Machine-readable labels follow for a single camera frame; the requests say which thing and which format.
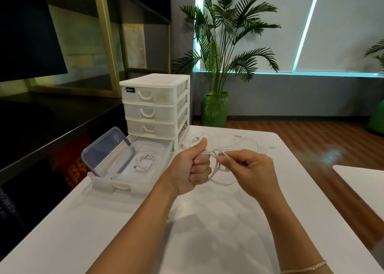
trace table surface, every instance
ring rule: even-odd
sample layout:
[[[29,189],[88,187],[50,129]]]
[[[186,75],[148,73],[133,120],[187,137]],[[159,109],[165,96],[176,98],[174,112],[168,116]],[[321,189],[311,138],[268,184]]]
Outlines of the table surface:
[[[267,154],[281,189],[334,273],[384,273],[277,134],[190,126],[184,139],[194,135],[206,136],[209,149],[275,146]],[[234,145],[234,135],[247,138]],[[219,171],[214,179],[230,183],[234,177]],[[96,191],[87,177],[5,257],[0,272],[84,274],[142,200],[121,191]],[[238,183],[208,182],[177,198],[153,273],[278,271],[271,231],[257,202]]]
[[[333,169],[384,221],[384,171],[340,165]]]
[[[2,98],[0,185],[105,120],[119,105],[117,98],[36,92]]]

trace forearm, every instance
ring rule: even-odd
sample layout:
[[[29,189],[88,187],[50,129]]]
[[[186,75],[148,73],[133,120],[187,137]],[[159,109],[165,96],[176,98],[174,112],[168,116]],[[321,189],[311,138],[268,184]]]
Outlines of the forearm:
[[[304,269],[323,261],[282,194],[260,205],[270,225],[282,271]],[[310,273],[330,274],[332,271],[325,265]]]
[[[158,181],[87,274],[150,273],[177,195],[173,186]]]

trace dark shelf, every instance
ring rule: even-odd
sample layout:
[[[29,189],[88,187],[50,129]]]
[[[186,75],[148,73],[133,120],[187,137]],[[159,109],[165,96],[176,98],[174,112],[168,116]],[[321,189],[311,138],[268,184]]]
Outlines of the dark shelf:
[[[0,185],[111,114],[124,117],[121,99],[34,92],[1,98],[0,113]]]

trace black label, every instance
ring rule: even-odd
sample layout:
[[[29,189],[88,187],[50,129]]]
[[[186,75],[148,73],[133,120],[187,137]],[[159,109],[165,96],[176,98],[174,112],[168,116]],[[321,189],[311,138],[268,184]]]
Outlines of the black label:
[[[133,87],[125,87],[124,90],[126,90],[126,92],[135,93],[135,88]]]

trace green plant pot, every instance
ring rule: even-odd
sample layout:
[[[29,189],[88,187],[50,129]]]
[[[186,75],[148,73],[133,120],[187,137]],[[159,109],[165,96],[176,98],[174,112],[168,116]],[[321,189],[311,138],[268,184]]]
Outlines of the green plant pot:
[[[384,100],[376,107],[375,113],[369,120],[368,127],[371,131],[384,135]]]
[[[228,107],[229,107],[228,101],[218,116],[209,118],[205,114],[205,103],[207,102],[208,97],[209,96],[205,94],[201,102],[201,124],[203,126],[225,127],[225,122],[227,121]]]

